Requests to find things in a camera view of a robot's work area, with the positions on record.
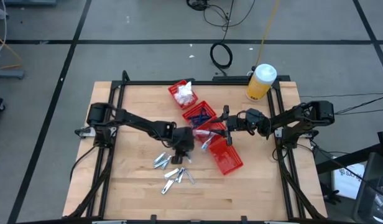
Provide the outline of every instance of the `concrete floor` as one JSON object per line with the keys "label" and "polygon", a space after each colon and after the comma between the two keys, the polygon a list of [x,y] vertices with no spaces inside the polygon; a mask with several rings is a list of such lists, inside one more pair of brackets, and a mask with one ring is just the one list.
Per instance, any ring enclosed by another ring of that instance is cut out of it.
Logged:
{"label": "concrete floor", "polygon": [[[6,223],[34,150],[86,0],[61,0],[57,7],[10,7],[9,40],[69,40],[68,44],[12,44],[23,58],[23,80],[0,80],[7,110],[0,119],[0,223]],[[211,0],[229,11],[230,0]],[[378,40],[383,40],[383,0],[359,1]],[[242,19],[252,0],[235,1],[232,21]],[[257,0],[251,15],[229,28],[227,39],[261,39],[274,1]],[[222,22],[214,12],[207,18]],[[0,21],[0,36],[3,23]],[[203,20],[202,12],[177,0],[93,0],[80,40],[221,39],[223,31]],[[281,0],[269,40],[370,40],[352,0]],[[255,63],[259,45],[229,44],[234,60],[228,75],[245,75]],[[50,127],[25,197],[18,222],[60,218],[70,168],[93,83],[131,80],[211,80],[217,69],[210,44],[77,45]],[[215,50],[219,62],[227,55]],[[0,66],[15,58],[3,50]],[[262,63],[297,82],[302,96],[383,92],[383,66],[371,44],[266,45]],[[358,105],[376,95],[323,98],[335,110]],[[322,98],[302,97],[302,101]],[[383,108],[383,100],[356,111]],[[319,129],[317,143],[328,151],[353,152],[377,144],[383,112],[338,116]]]}

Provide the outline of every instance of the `wooden table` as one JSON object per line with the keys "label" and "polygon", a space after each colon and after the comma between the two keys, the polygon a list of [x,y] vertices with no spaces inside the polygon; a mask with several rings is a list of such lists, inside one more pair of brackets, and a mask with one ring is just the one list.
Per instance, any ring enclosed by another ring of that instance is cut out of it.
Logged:
{"label": "wooden table", "polygon": [[[111,82],[96,82],[91,103],[107,102]],[[299,104],[295,82],[280,82],[285,109]],[[184,111],[175,104],[168,86],[126,86],[122,108],[149,120],[175,121],[178,126],[187,125],[182,118]],[[223,105],[229,105],[230,114],[255,108],[270,117],[267,98],[251,102],[245,96],[246,86],[194,85],[199,101],[205,100],[220,115]],[[278,114],[277,99],[274,99]],[[109,182],[105,219],[148,220],[153,214],[159,220],[286,220],[287,214],[280,179],[279,165],[272,158],[274,138],[259,135],[232,133],[233,146],[244,166],[223,176],[209,153],[200,150],[196,143],[192,152],[193,162],[184,160],[180,166],[170,164],[165,170],[153,169],[153,160],[166,151],[160,142],[136,129],[122,126],[119,129],[113,169]],[[91,148],[93,138],[81,140],[78,157]],[[307,139],[299,144],[310,146]],[[91,187],[98,150],[91,153],[76,167],[63,215],[68,215],[83,200]],[[310,151],[303,147],[294,150],[302,191],[316,209],[326,216],[315,161]],[[196,184],[183,177],[182,183],[174,183],[161,194],[166,184],[163,175],[175,167],[185,166]],[[290,188],[294,216],[298,216],[295,195]],[[96,196],[94,214],[97,214],[100,192]]]}

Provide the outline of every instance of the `silver clip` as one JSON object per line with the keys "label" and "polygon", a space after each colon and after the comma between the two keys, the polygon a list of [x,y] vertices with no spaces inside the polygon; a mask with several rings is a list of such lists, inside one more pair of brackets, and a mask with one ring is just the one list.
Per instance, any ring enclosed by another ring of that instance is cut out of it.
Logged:
{"label": "silver clip", "polygon": [[186,175],[187,175],[187,177],[189,178],[190,182],[191,182],[192,184],[194,184],[195,182],[194,182],[192,176],[190,175],[189,171],[187,171],[187,170],[185,169],[184,172],[186,173]]}
{"label": "silver clip", "polygon": [[164,156],[166,155],[166,152],[163,152],[161,153],[161,155],[159,155],[156,159],[154,159],[154,165],[158,164],[159,162],[161,162],[161,160],[164,158]]}
{"label": "silver clip", "polygon": [[154,169],[158,168],[160,166],[163,166],[165,163],[169,162],[171,160],[172,156],[168,156],[168,158],[164,159],[163,161],[159,162],[158,164],[154,165]]}
{"label": "silver clip", "polygon": [[162,164],[164,164],[166,162],[167,162],[166,160],[159,162],[158,164],[154,165],[154,169],[160,167]]}
{"label": "silver clip", "polygon": [[175,175],[177,172],[179,172],[179,168],[176,168],[173,171],[166,173],[164,175],[165,180],[168,180],[171,176]]}
{"label": "silver clip", "polygon": [[166,161],[164,164],[162,164],[161,169],[165,170],[165,168],[167,168],[168,164],[169,164],[169,161]]}
{"label": "silver clip", "polygon": [[189,163],[192,163],[192,156],[190,155],[190,153],[186,152],[186,156]]}
{"label": "silver clip", "polygon": [[180,183],[182,181],[183,171],[184,170],[185,170],[184,167],[180,168],[179,174],[178,174],[177,178],[175,179],[176,182]]}
{"label": "silver clip", "polygon": [[165,184],[165,186],[162,189],[161,193],[162,194],[167,193],[168,189],[171,187],[172,184],[173,184],[173,180],[168,180],[167,184]]}

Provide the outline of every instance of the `red basket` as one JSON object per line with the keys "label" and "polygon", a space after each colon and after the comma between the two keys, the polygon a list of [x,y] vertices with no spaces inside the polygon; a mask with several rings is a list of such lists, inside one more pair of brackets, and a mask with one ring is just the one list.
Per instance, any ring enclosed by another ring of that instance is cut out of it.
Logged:
{"label": "red basket", "polygon": [[210,122],[213,119],[216,119],[216,113],[212,108],[206,103],[206,101],[202,101],[201,103],[194,106],[192,109],[188,110],[186,113],[182,114],[186,123],[190,124],[193,127],[193,122],[191,122],[188,118],[191,116],[197,116],[201,113],[201,109],[204,108],[206,110],[206,114],[211,116],[211,118],[205,123]]}
{"label": "red basket", "polygon": [[168,91],[171,93],[173,99],[177,102],[177,104],[180,106],[180,108],[181,108],[182,110],[185,110],[185,109],[191,107],[191,105],[195,104],[195,103],[197,102],[197,100],[198,100],[198,97],[197,97],[197,95],[194,93],[193,90],[192,90],[192,92],[193,92],[194,100],[193,100],[192,102],[190,102],[189,104],[181,105],[181,104],[179,104],[178,101],[175,99],[175,94],[178,92],[178,86],[180,86],[180,85],[186,85],[186,83],[187,83],[186,80],[182,80],[182,81],[180,81],[180,82],[174,84],[174,85],[171,86],[170,88],[168,88]]}
{"label": "red basket", "polygon": [[208,147],[215,159],[216,165],[223,175],[226,175],[244,165],[233,146],[226,144],[226,139]]}
{"label": "red basket", "polygon": [[[197,130],[207,130],[207,131],[212,129],[224,130],[224,125],[222,123],[204,123],[197,128]],[[204,143],[205,141],[207,141],[208,138],[209,138],[208,136],[198,135],[198,134],[196,135],[196,139],[199,140],[201,143]],[[221,139],[223,138],[219,134],[214,135],[211,139],[211,145]]]}

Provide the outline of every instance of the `plastic bottle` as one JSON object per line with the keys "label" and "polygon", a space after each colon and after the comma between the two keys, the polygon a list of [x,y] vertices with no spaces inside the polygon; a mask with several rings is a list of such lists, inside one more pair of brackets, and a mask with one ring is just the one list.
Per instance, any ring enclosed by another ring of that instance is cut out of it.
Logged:
{"label": "plastic bottle", "polygon": [[252,101],[262,99],[270,89],[274,80],[277,77],[276,69],[268,64],[260,64],[256,67],[249,81],[246,96]]}

